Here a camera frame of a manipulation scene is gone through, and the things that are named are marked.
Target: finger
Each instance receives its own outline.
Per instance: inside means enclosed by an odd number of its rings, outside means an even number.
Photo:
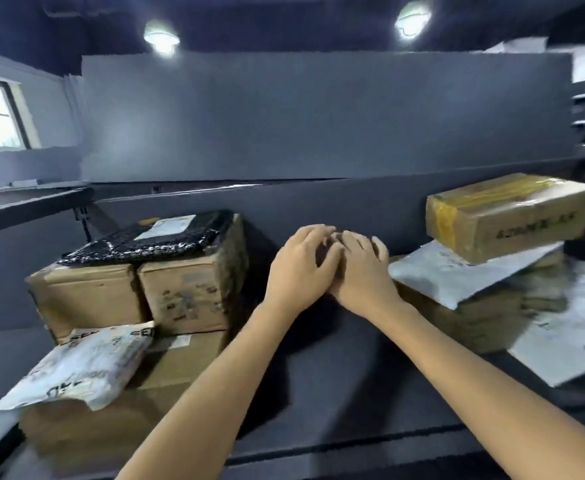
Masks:
[[[344,245],[340,242],[333,243],[326,254],[324,262],[319,266],[317,272],[321,276],[321,281],[325,283],[326,288],[330,286],[335,278],[336,269],[341,262],[341,258],[344,254]]]
[[[315,250],[321,244],[321,242],[333,232],[335,232],[335,228],[333,226],[320,225],[312,229],[303,242],[304,244],[308,244],[308,247]]]
[[[374,249],[372,249],[372,243],[370,242],[370,239],[368,239],[365,235],[353,232],[352,236],[357,240],[357,242],[359,242],[361,249],[363,249],[367,253],[374,253]]]
[[[288,239],[286,244],[299,244],[304,239],[306,239],[306,237],[308,237],[308,234],[310,234],[314,228],[320,226],[323,226],[323,224],[313,224],[310,226],[300,227],[299,229],[297,229],[297,232],[291,235],[290,239]]]
[[[359,244],[359,241],[357,241],[354,238],[354,235],[352,235],[352,232],[350,232],[349,230],[345,230],[341,234],[341,242],[344,243],[346,249],[348,249],[349,251],[352,251],[355,253],[357,251],[361,251],[361,244]]]
[[[372,243],[377,248],[377,258],[379,258],[379,261],[387,265],[388,261],[390,260],[390,254],[388,253],[388,248],[386,247],[386,244],[384,244],[381,241],[381,239],[377,236],[374,236],[372,238]]]

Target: round ceiling lamp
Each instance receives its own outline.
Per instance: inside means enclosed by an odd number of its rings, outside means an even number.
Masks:
[[[395,29],[404,40],[416,38],[428,24],[432,13],[423,2],[410,2],[399,12]]]
[[[153,50],[163,57],[169,57],[175,53],[179,45],[179,37],[170,24],[151,20],[146,23],[144,40],[153,46]]]

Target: yellow packing tape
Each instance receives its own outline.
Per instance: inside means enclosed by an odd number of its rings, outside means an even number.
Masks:
[[[436,216],[437,230],[439,231],[438,241],[447,248],[455,250],[456,237],[454,233],[454,222],[457,219],[457,209],[526,197],[563,182],[565,180],[561,180],[560,178],[525,175],[491,189],[452,197],[446,199],[446,201],[434,197],[432,202],[434,215]]]

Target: white package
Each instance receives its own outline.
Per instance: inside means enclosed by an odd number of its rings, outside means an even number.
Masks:
[[[508,352],[551,387],[585,374],[585,262],[570,260],[569,307],[537,314]]]
[[[538,261],[563,242],[469,264],[437,241],[388,266],[392,278],[437,303],[456,310],[460,302]]]
[[[112,403],[151,345],[154,322],[77,328],[0,400],[0,411],[79,399],[97,411]]]

